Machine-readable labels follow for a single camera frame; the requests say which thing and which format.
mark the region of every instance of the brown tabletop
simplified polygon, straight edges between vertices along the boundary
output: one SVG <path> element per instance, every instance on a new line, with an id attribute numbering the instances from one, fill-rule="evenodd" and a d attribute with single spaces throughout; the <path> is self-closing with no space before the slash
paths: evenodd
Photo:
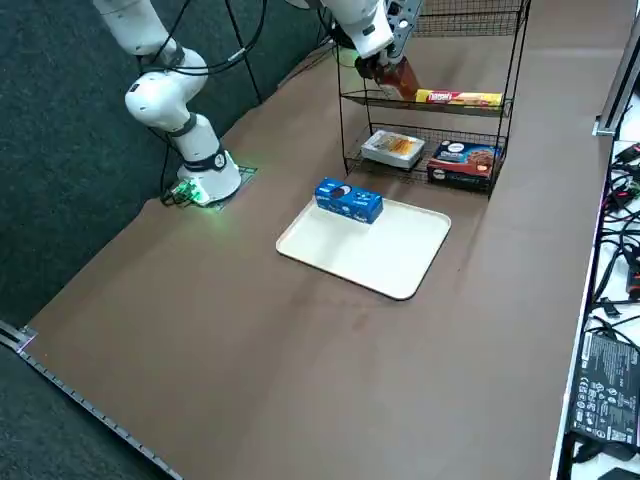
<path id="1" fill-rule="evenodd" d="M 348 178 L 451 217 L 411 300 L 276 253 L 313 187 L 343 176 L 329 60 L 225 136 L 259 169 L 229 206 L 148 202 L 31 322 L 28 353 L 187 479 L 547 477 L 611 144 L 591 130 L 633 8 L 534 1 L 490 201 Z M 412 41 L 425 87 L 491 88 L 504 40 L 464 40 Z M 362 107 L 344 106 L 357 136 Z"/>

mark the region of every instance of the yellow package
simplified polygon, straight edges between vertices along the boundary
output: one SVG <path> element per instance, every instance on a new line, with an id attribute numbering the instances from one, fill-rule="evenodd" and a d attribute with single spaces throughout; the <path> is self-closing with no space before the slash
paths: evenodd
<path id="1" fill-rule="evenodd" d="M 474 107 L 499 107 L 501 93 L 450 92 L 448 90 L 425 90 L 416 93 L 416 102 Z"/>

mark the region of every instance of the wire shelf rack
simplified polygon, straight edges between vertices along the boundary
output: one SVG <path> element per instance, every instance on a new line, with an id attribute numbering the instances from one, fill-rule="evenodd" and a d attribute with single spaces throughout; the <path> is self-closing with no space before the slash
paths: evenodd
<path id="1" fill-rule="evenodd" d="M 416 36 L 473 36 L 473 35 L 511 35 L 513 37 L 511 49 L 505 49 L 509 63 L 505 71 L 504 86 L 502 88 L 503 103 L 496 108 L 461 105 L 433 105 L 411 100 L 392 100 L 386 97 L 381 89 L 371 88 L 365 80 L 362 89 L 353 89 L 353 82 L 349 81 L 348 91 L 343 90 L 341 64 L 338 65 L 338 88 L 340 102 L 340 131 L 344 167 L 347 174 L 364 171 L 372 175 L 393 176 L 407 183 L 429 184 L 427 163 L 440 144 L 449 140 L 452 142 L 476 143 L 496 148 L 497 155 L 493 159 L 493 168 L 488 185 L 482 186 L 482 192 L 491 196 L 497 182 L 498 175 L 506 159 L 507 147 L 513 120 L 513 108 L 516 100 L 518 77 L 522 63 L 522 53 L 527 31 L 530 0 L 424 0 L 421 16 L 414 30 Z M 345 139 L 345 125 L 343 118 L 343 101 L 352 101 L 363 105 L 366 109 L 367 124 L 358 138 L 353 142 Z M 388 109 L 415 110 L 424 112 L 438 112 L 444 114 L 467 115 L 477 117 L 491 117 L 460 123 L 462 128 L 482 128 L 483 133 L 473 133 L 456 129 L 428 128 L 429 122 L 434 121 L 432 115 L 425 115 L 420 121 L 415 116 L 410 123 L 414 125 L 399 125 L 385 122 Z M 391 118 L 404 116 L 391 115 Z M 360 154 L 361 145 L 377 130 L 402 133 L 425 141 L 422 158 L 410 170 L 403 170 L 377 162 L 366 160 Z"/>
<path id="2" fill-rule="evenodd" d="M 360 153 L 360 146 L 372 135 L 372 133 L 375 133 L 380 129 L 386 130 L 387 132 L 402 133 L 425 141 L 421 158 L 416 162 L 413 168 L 410 170 L 403 170 L 373 162 L 362 157 Z M 349 173 L 360 171 L 373 175 L 391 175 L 406 183 L 427 183 L 427 162 L 440 144 L 445 140 L 450 140 L 452 142 L 478 143 L 481 145 L 498 147 L 500 149 L 500 155 L 494 158 L 492 170 L 492 176 L 497 178 L 500 168 L 504 162 L 507 137 L 498 137 L 497 135 L 484 133 L 460 132 L 456 130 L 441 130 L 436 128 L 423 128 L 388 123 L 372 123 L 371 130 L 367 127 L 362 131 L 345 155 L 346 167 Z"/>
<path id="3" fill-rule="evenodd" d="M 529 0 L 425 0 L 417 37 L 515 35 Z"/>

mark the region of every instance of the snack box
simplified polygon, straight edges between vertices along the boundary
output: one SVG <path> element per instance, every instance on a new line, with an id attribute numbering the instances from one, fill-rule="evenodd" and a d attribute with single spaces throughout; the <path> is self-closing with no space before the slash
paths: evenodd
<path id="1" fill-rule="evenodd" d="M 435 184 L 488 191 L 494 159 L 501 154 L 500 147 L 446 140 L 427 162 L 427 176 Z"/>
<path id="2" fill-rule="evenodd" d="M 495 108 L 502 104 L 502 94 L 450 92 L 449 90 L 425 90 L 421 88 L 416 93 L 416 102 Z"/>
<path id="3" fill-rule="evenodd" d="M 362 156 L 392 167 L 411 169 L 422 156 L 424 140 L 378 130 L 360 147 Z"/>
<path id="4" fill-rule="evenodd" d="M 318 207 L 362 223 L 373 223 L 382 212 L 382 197 L 364 188 L 325 178 L 316 187 Z"/>

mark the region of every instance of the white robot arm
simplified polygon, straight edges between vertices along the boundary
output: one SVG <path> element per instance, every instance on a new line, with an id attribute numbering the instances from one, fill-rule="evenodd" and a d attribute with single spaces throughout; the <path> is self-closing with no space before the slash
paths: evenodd
<path id="1" fill-rule="evenodd" d="M 322 2 L 362 58 L 393 49 L 395 38 L 387 19 L 388 0 Z M 93 0 L 93 4 L 127 53 L 158 67 L 133 83 L 125 95 L 125 103 L 141 123 L 160 128 L 172 137 L 184 158 L 178 178 L 194 189 L 193 201 L 206 205 L 232 195 L 241 183 L 238 167 L 222 147 L 209 120 L 187 109 L 187 103 L 206 82 L 209 72 L 206 62 L 169 37 L 150 0 Z"/>

